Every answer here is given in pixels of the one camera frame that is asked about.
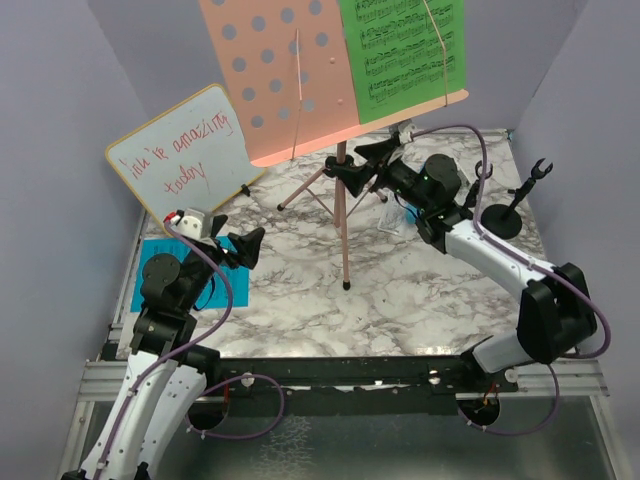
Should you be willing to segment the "blue sheet music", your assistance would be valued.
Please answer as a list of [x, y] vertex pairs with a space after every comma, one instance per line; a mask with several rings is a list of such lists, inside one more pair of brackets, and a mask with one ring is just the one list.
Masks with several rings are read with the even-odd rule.
[[[143, 296], [141, 287], [143, 283], [143, 267], [146, 262], [154, 255], [160, 253], [169, 253], [178, 260], [185, 259], [190, 249], [174, 238], [145, 239], [142, 243], [141, 253], [139, 257], [139, 265], [136, 274], [135, 286], [132, 293], [130, 311], [132, 313], [140, 313], [142, 310]], [[249, 306], [249, 270], [245, 267], [230, 269], [229, 267], [221, 267], [226, 275], [233, 291], [233, 306], [248, 307]], [[195, 307], [197, 311], [222, 309], [227, 306], [228, 295], [226, 288], [218, 275], [215, 275], [214, 286], [208, 284], [201, 295], [198, 297]]]

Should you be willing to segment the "green sheet music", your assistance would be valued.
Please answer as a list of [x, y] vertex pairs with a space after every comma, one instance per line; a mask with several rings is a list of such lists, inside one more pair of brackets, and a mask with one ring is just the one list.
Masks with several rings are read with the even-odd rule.
[[466, 87], [462, 1], [341, 1], [339, 6], [362, 124]]

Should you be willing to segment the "pink music stand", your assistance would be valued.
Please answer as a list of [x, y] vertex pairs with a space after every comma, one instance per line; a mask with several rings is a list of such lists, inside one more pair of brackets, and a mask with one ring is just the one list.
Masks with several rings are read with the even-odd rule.
[[362, 120], [336, 1], [203, 1], [227, 93], [253, 165], [270, 167], [467, 98], [445, 92]]

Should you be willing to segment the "black mic stand front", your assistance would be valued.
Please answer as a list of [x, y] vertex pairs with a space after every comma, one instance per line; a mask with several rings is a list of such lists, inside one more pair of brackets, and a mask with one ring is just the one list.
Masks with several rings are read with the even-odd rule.
[[515, 238], [520, 233], [522, 219], [516, 211], [516, 207], [531, 192], [536, 183], [553, 170], [553, 163], [541, 169], [541, 165], [544, 162], [545, 158], [539, 159], [531, 168], [530, 175], [526, 181], [517, 189], [509, 190], [509, 193], [513, 195], [509, 205], [493, 204], [483, 211], [481, 215], [481, 225], [483, 227], [503, 240]]

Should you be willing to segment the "blue toy microphone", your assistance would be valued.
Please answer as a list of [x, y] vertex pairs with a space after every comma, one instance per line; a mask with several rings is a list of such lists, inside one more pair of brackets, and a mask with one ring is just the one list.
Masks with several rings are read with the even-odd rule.
[[404, 209], [406, 210], [406, 220], [410, 225], [415, 225], [419, 218], [419, 210], [410, 204], [405, 204]]

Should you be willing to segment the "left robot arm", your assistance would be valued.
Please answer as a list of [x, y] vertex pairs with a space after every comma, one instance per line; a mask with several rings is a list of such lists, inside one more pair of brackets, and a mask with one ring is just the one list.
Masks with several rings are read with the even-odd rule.
[[220, 385], [220, 354], [193, 335], [197, 300], [222, 281], [223, 268], [252, 269], [265, 235], [258, 227], [245, 235], [217, 238], [224, 215], [188, 208], [169, 213], [165, 230], [189, 252], [152, 256], [143, 267], [141, 312], [133, 327], [124, 378], [109, 416], [81, 465], [66, 479], [152, 479], [161, 458], [196, 398]]

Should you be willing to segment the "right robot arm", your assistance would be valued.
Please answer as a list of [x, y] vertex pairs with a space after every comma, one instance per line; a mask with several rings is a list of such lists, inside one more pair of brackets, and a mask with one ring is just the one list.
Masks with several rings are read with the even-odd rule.
[[404, 200], [416, 209], [416, 226], [426, 244], [479, 270], [519, 303], [514, 330], [464, 353], [459, 378], [467, 389], [483, 390], [505, 368], [550, 364], [595, 334], [596, 318], [582, 271], [571, 263], [558, 267], [526, 256], [476, 226], [471, 211], [455, 200], [461, 180], [451, 157], [431, 155], [414, 170], [404, 163], [404, 148], [396, 136], [359, 145], [355, 152], [364, 164], [328, 158], [328, 175], [354, 196], [370, 187], [387, 189]]

